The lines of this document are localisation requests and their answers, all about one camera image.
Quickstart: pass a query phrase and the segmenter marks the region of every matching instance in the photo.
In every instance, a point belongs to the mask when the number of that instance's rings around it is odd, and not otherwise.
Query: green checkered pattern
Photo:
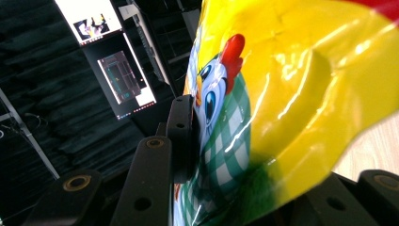
[[[181,187],[186,225],[199,225],[234,199],[249,163],[250,105],[243,76],[225,97],[215,129],[199,157],[196,174]]]

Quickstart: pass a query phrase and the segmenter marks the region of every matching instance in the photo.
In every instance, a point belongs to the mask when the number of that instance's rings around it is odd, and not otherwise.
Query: yellow plastic bag
[[[399,108],[398,18],[398,0],[205,0],[184,90],[199,164],[175,225],[248,223],[322,182]]]

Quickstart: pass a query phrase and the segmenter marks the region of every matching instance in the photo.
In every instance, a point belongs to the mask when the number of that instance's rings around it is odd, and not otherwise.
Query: mounted screen
[[[155,97],[110,0],[56,0],[118,120]]]
[[[56,0],[80,46],[122,32],[122,25],[109,0]]]
[[[156,103],[125,33],[82,50],[119,120]]]

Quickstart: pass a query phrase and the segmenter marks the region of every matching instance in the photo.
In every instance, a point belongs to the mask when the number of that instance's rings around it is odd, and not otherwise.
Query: cartoon rooster
[[[234,86],[234,78],[240,72],[245,39],[234,35],[227,42],[223,52],[214,57],[197,75],[196,110],[200,125],[200,149],[209,139],[219,116],[224,98]]]
[[[191,51],[185,92],[196,99],[199,163],[190,182],[175,186],[175,225],[199,225],[229,206],[247,170],[250,105],[241,74],[244,46],[244,36],[233,35],[200,70],[200,40]]]

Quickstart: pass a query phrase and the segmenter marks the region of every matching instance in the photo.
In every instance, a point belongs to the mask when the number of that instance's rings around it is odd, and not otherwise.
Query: cartoon eye
[[[216,101],[216,96],[215,93],[210,91],[208,94],[206,94],[205,97],[205,116],[206,116],[206,123],[208,124],[211,122],[212,116],[214,115],[215,111],[215,101]]]
[[[200,72],[200,76],[202,77],[202,80],[206,79],[206,77],[211,72],[211,70],[212,70],[212,65],[208,65],[204,69],[202,69],[202,71]]]

